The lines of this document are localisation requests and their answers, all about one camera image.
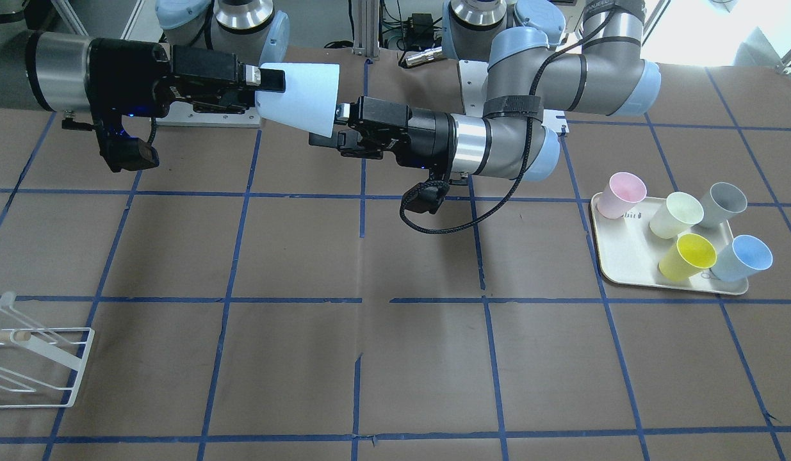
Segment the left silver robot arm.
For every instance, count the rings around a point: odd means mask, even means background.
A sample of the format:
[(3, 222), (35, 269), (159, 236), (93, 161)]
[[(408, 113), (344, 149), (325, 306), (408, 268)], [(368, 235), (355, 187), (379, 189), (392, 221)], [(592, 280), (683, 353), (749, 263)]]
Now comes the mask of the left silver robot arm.
[(656, 101), (659, 67), (640, 56), (645, 15), (643, 1), (589, 1), (580, 52), (556, 53), (566, 20), (550, 1), (447, 1), (444, 55), (487, 64), (482, 113), (360, 97), (338, 106), (346, 129), (311, 134), (309, 143), (350, 158), (392, 152), (398, 165), (428, 170), (430, 180), (453, 174), (544, 180), (559, 160), (544, 110), (634, 117)]

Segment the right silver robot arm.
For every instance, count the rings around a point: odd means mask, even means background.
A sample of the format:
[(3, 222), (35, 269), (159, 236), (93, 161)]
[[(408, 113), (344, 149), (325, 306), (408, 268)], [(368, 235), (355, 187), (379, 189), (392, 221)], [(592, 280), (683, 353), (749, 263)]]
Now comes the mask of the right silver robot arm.
[(289, 17), (272, 1), (158, 1), (166, 43), (30, 30), (26, 1), (0, 1), (0, 108), (164, 118), (243, 114), (257, 68), (283, 61)]

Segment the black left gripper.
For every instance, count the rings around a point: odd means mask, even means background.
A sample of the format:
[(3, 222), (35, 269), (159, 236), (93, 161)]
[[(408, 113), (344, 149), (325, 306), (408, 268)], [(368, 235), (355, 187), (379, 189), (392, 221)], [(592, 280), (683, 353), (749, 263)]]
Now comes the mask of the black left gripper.
[(362, 96), (357, 102), (338, 103), (334, 124), (347, 129), (329, 136), (310, 133), (309, 145), (338, 149), (350, 158), (381, 159), (384, 152), (392, 152), (399, 166), (451, 169), (451, 114)]

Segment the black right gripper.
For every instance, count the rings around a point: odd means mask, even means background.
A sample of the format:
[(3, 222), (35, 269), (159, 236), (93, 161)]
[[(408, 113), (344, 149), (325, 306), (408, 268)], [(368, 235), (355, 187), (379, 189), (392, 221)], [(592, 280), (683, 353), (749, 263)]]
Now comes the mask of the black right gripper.
[(90, 43), (94, 116), (165, 117), (173, 102), (200, 113), (243, 113), (254, 92), (284, 93), (285, 73), (183, 45), (96, 38)]

